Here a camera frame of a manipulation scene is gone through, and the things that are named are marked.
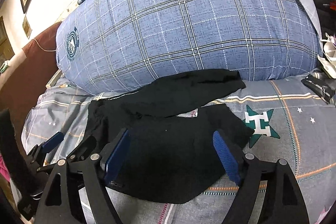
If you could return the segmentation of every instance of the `green object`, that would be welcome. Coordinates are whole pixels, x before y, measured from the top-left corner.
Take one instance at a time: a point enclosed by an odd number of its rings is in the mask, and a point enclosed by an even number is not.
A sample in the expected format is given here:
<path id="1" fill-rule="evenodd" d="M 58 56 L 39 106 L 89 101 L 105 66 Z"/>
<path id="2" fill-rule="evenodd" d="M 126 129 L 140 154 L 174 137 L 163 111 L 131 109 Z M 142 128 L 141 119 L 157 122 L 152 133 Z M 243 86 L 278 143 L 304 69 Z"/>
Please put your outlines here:
<path id="1" fill-rule="evenodd" d="M 1 68 L 0 68 L 0 73 L 4 73 L 5 70 L 6 70 L 8 67 L 9 67 L 9 66 L 8 66 L 8 60 L 6 60 L 6 61 L 2 64 L 2 66 L 1 66 Z"/>

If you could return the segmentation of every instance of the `pink stripe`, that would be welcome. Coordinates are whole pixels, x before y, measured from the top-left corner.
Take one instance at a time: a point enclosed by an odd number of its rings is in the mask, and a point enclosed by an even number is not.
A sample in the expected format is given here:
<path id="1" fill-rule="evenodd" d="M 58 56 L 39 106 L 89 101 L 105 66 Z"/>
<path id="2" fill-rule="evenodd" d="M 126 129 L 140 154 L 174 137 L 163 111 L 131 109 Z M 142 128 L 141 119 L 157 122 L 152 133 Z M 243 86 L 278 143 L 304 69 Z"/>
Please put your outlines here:
<path id="1" fill-rule="evenodd" d="M 166 214 L 166 210 L 167 210 L 167 207 L 168 207 L 168 203 L 166 203 L 164 206 L 163 206 L 163 209 L 162 209 L 162 212 L 161 212 L 161 215 L 160 215 L 160 219 L 158 221 L 157 224 L 162 224 L 162 221 L 163 221 L 163 218 Z"/>

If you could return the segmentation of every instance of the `white cable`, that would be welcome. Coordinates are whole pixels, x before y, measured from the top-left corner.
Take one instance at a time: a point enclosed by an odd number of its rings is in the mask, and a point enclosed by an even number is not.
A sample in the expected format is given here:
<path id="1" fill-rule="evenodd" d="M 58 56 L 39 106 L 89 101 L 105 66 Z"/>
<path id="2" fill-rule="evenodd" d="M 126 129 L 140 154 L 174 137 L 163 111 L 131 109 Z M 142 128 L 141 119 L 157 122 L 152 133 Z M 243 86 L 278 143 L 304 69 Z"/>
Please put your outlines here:
<path id="1" fill-rule="evenodd" d="M 33 38 L 33 40 L 35 40 L 36 43 L 39 45 L 39 47 L 40 47 L 42 50 L 44 50 L 45 52 L 56 52 L 56 50 L 48 51 L 48 50 L 43 49 L 43 48 L 40 46 L 40 44 L 37 42 L 37 40 L 36 40 L 35 38 Z"/>

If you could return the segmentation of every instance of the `door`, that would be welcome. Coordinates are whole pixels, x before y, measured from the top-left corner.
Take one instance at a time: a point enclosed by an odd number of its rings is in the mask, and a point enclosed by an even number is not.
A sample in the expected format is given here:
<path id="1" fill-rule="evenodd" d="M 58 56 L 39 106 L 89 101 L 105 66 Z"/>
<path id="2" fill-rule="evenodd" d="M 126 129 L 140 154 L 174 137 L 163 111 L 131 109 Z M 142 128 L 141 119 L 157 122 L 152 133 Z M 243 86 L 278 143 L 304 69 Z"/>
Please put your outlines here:
<path id="1" fill-rule="evenodd" d="M 14 51 L 7 37 L 3 18 L 0 17 L 0 67 L 6 60 L 10 60 L 13 56 Z"/>

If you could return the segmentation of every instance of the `blue plaid fabric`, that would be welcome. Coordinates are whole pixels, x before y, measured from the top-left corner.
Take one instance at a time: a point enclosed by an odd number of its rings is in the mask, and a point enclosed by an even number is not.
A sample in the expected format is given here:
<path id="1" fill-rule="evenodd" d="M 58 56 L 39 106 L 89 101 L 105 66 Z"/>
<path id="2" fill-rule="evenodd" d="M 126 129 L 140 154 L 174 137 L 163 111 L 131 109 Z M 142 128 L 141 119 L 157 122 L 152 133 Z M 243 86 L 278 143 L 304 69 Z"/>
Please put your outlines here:
<path id="1" fill-rule="evenodd" d="M 86 0 L 56 42 L 58 67 L 91 94 L 197 69 L 282 79 L 311 71 L 320 53 L 299 0 Z"/>

